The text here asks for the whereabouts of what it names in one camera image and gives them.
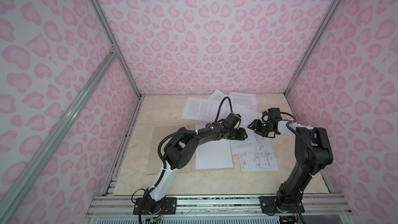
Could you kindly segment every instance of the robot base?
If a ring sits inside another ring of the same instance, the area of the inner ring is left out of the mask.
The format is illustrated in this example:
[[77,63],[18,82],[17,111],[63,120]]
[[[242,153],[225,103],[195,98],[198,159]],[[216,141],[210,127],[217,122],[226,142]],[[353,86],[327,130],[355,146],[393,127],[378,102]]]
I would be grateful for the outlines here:
[[[259,197],[260,200],[260,207],[263,212],[263,214],[273,214],[274,212],[277,214],[282,213],[278,209],[276,209],[275,205],[275,197]],[[304,206],[301,205],[298,207],[301,213],[304,213]],[[288,211],[288,213],[293,213],[293,208]]]
[[[142,202],[142,198],[136,199],[133,214],[138,215],[138,212],[140,211],[141,202]],[[161,205],[164,205],[164,213],[163,214],[176,214],[176,208],[177,208],[176,207],[177,206],[177,198],[176,197],[164,197],[161,200]],[[142,215],[159,214],[159,213],[150,213],[145,208],[143,208],[143,210],[141,212]]]

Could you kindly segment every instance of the pink spot pattern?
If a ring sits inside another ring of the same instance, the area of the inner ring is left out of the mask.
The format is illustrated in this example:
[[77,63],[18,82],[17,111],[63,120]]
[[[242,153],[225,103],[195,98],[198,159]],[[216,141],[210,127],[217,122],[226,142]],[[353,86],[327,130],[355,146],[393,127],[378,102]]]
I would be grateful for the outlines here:
[[[112,108],[106,110],[105,104],[98,103],[98,98],[112,102]],[[21,223],[34,223],[34,220],[41,223],[82,222],[91,197],[102,189],[136,102],[119,63],[115,61],[37,179],[33,186],[37,190],[15,213]],[[104,116],[110,117],[104,122]],[[101,132],[94,132],[91,127],[99,125]],[[24,149],[36,151],[34,142],[39,142],[36,139],[31,137]],[[20,162],[12,167],[10,171],[14,177],[11,179],[16,180],[17,173],[25,166],[26,162]],[[12,180],[4,182],[12,185]]]
[[167,94],[284,92],[331,0],[99,1],[140,92]]
[[[109,53],[110,46],[87,0],[0,0],[0,30],[1,201]],[[121,140],[135,102],[119,65],[113,64],[110,71],[113,77],[105,77],[100,85],[107,88],[106,93],[99,89],[94,93],[91,110],[83,110],[63,141],[68,144],[68,154],[63,150],[52,157],[13,223],[79,223],[86,213],[90,197],[103,185],[114,147]],[[121,97],[112,106],[114,114],[112,109],[97,105],[99,95],[110,102],[114,95]],[[99,159],[96,167],[79,171],[76,166],[81,157],[92,156],[88,140],[100,139],[99,133],[90,130],[98,127],[105,113],[112,116],[100,129],[107,130],[101,142],[108,149],[97,151],[104,159]],[[114,124],[118,128],[111,133]],[[70,186],[74,173],[80,181]]]
[[398,220],[397,9],[344,0],[288,97],[302,124],[327,128],[335,157],[325,173],[358,223]]

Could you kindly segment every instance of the sheet of paper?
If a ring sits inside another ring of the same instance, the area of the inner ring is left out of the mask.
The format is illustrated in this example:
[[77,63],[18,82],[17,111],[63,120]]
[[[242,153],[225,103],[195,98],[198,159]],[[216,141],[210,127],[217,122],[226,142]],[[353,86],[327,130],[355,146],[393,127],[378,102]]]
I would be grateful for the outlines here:
[[[152,142],[149,150],[148,157],[148,165],[147,165],[147,174],[157,174],[159,173],[159,169],[162,167],[163,163],[158,156],[158,145],[159,142],[169,135],[170,133],[177,132],[181,127],[185,127],[187,130],[194,130],[195,125],[183,125],[183,126],[170,126],[170,127],[154,127],[152,134]],[[162,151],[166,146],[167,142],[164,142],[162,145]],[[193,154],[189,163],[178,172],[194,172],[195,171],[195,153]]]
[[209,97],[209,99],[215,100],[215,101],[222,101],[223,98],[227,97],[228,95],[224,94],[223,92],[221,92],[220,90],[216,89],[216,91],[214,91],[211,96]]
[[[223,98],[225,98],[225,97],[227,97],[228,95],[226,95],[226,94],[224,94],[223,92],[221,92],[220,90],[218,90],[218,89],[216,89],[212,94],[211,94],[211,96],[208,98],[209,100],[214,100],[214,101],[219,101],[219,102],[221,102],[222,101],[222,99]],[[227,116],[228,116],[228,114],[230,114],[231,113],[231,108],[229,107],[229,102],[228,102],[228,100],[226,99],[224,102],[223,102],[223,104],[222,104],[222,107],[221,107],[221,110],[220,110],[220,115],[218,116],[218,119],[222,119],[222,118],[226,118]]]
[[249,137],[245,140],[230,140],[229,143],[231,145],[232,154],[258,149],[256,140]]
[[219,101],[188,97],[181,118],[212,123],[216,119]]
[[196,148],[196,169],[232,168],[229,140],[220,139],[204,143]]
[[250,121],[250,123],[255,119],[261,119],[261,113],[255,112],[253,109],[249,109],[240,104],[235,104],[232,110],[234,113],[240,114],[245,120]]
[[239,153],[241,169],[249,172],[278,171],[278,165],[269,138],[264,138],[257,134],[255,134],[254,138],[259,147],[251,152]]
[[257,100],[255,94],[229,92],[229,97],[231,98],[233,106],[235,104],[239,104],[257,112]]

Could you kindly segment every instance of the printed document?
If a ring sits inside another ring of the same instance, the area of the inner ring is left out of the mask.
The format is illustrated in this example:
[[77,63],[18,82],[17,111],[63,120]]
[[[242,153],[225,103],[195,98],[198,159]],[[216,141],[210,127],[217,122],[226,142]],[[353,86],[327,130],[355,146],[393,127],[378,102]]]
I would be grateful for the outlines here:
[[239,153],[239,163],[243,171],[278,171],[275,155],[269,138],[254,134],[259,145],[257,150]]
[[216,119],[219,101],[188,97],[182,118],[213,123]]
[[253,110],[253,112],[257,112],[257,100],[255,94],[229,92],[229,97],[231,98],[232,106],[239,104]]
[[209,97],[209,99],[215,100],[215,101],[222,101],[223,98],[227,97],[228,95],[224,94],[223,92],[221,92],[220,90],[216,89],[216,91],[214,91],[211,96]]

